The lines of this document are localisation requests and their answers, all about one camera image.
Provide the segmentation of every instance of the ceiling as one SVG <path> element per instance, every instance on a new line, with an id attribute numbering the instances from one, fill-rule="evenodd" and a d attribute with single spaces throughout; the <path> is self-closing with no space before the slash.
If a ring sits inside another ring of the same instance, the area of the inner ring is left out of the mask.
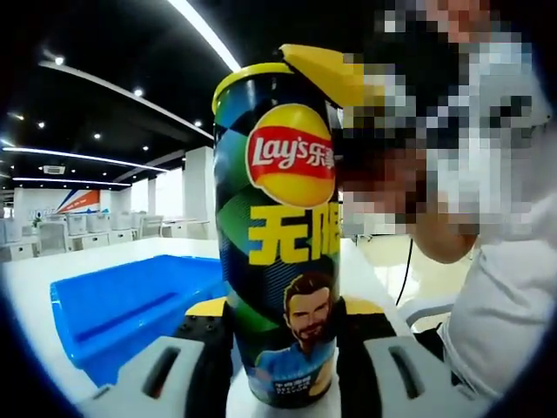
<path id="1" fill-rule="evenodd" d="M 190 3 L 241 66 L 279 59 L 277 48 L 286 43 L 361 51 L 361 5 L 351 7 L 351 2 L 343 2 L 342 6 L 299 0 L 276 4 L 261 0 Z M 3 120 L 0 118 L 3 146 L 110 158 L 165 170 L 180 167 L 185 152 L 212 146 L 211 135 L 195 131 L 180 119 L 191 124 L 199 121 L 201 130 L 211 134 L 212 94 L 230 70 L 193 26 L 167 0 L 77 4 L 58 19 L 53 31 L 38 45 L 36 67 L 11 98 L 8 113 Z M 64 65 L 57 68 L 55 57 L 64 57 Z M 39 65 L 44 60 L 50 62 L 50 67 Z M 137 100 L 129 93 L 126 96 L 106 85 L 60 71 L 66 66 L 124 91 L 141 88 L 144 95 Z M 143 99 L 176 115 L 178 120 L 153 109 Z M 6 175 L 15 179 L 117 180 L 130 184 L 160 173 L 106 162 L 7 151 L 2 152 L 0 160 L 1 180 L 7 190 L 20 185 L 61 188 L 66 184 L 13 181 Z M 63 165 L 65 173 L 44 174 L 39 170 L 44 165 Z M 91 187 L 118 190 L 125 186 Z"/>

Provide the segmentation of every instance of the chips can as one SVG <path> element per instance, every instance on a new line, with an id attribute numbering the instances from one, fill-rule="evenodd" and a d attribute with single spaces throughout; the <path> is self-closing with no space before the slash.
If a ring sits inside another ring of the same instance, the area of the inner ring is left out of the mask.
<path id="1" fill-rule="evenodd" d="M 329 388 L 339 203 L 325 98 L 281 63 L 218 86 L 216 218 L 234 333 L 252 392 L 299 408 Z"/>

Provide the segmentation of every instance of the lay's logo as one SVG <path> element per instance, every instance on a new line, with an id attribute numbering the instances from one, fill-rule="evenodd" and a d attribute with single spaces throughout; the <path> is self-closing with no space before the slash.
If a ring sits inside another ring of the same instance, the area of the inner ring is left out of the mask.
<path id="1" fill-rule="evenodd" d="M 284 205 L 311 209 L 334 192 L 331 134 L 308 106 L 283 104 L 263 115 L 248 138 L 245 162 L 252 184 Z"/>

